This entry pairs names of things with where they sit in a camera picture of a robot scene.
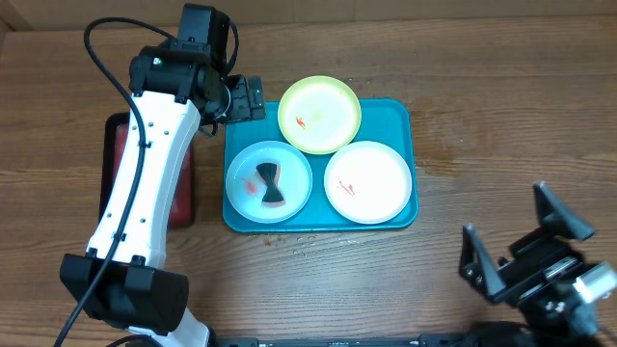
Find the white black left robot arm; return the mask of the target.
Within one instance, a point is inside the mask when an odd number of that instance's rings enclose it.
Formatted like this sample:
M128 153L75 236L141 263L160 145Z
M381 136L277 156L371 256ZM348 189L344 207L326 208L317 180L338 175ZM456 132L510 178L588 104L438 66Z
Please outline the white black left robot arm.
M189 281L168 272L168 219L185 155L197 133L266 116L257 77L233 73L236 25L212 7L184 6L176 35L132 60L121 87L127 138L107 205L86 251L66 254L63 285L76 313L148 346L212 346L188 308Z

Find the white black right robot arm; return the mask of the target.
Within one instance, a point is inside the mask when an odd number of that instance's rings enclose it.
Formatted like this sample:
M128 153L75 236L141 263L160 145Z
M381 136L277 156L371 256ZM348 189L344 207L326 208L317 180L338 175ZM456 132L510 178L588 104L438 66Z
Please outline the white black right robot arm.
M517 309L525 321L479 323L463 346L596 346L602 327L596 302L616 289L607 262L589 263L571 241L595 230L545 181L533 185L538 226L493 260L474 225L462 229L459 274L492 305Z

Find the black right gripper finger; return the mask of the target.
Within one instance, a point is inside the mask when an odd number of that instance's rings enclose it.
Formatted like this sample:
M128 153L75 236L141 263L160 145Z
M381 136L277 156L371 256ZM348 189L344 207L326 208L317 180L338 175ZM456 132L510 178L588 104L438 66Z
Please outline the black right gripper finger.
M534 182L533 193L538 223L544 231L578 241L585 241L595 234L596 230L575 214L546 181Z
M484 248L475 226L464 225L462 234L459 274L481 296L495 304L497 296L506 289L506 284Z

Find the light blue plate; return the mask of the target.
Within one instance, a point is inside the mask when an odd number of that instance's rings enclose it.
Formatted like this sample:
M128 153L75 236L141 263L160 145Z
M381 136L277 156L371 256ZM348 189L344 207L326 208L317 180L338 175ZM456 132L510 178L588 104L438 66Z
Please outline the light blue plate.
M279 188L285 205L265 207L265 185L256 174L260 163L281 167ZM225 188L231 206L242 217L260 224L283 222L296 215L308 202L312 170L308 159L295 147L279 141L263 141L242 149L230 162Z

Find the black and pink sponge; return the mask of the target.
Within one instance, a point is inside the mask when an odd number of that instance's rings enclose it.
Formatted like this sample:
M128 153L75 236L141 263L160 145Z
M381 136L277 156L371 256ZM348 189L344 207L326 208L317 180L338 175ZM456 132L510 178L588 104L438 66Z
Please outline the black and pink sponge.
M255 168L256 174L266 187L262 197L265 207L279 207L285 205L284 195L279 188L281 167L272 162L260 163Z

